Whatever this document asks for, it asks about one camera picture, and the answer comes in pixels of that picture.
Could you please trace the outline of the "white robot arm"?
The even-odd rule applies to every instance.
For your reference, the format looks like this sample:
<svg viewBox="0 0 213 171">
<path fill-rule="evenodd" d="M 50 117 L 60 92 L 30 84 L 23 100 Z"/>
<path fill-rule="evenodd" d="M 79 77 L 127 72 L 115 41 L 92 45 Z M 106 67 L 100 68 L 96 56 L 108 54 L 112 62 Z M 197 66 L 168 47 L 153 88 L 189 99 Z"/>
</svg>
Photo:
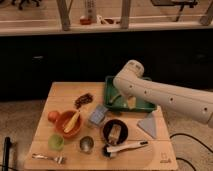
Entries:
<svg viewBox="0 0 213 171">
<path fill-rule="evenodd" d="M 144 80 L 143 65 L 129 60 L 113 79 L 113 85 L 125 99 L 143 99 L 213 128 L 213 92 Z"/>
</svg>

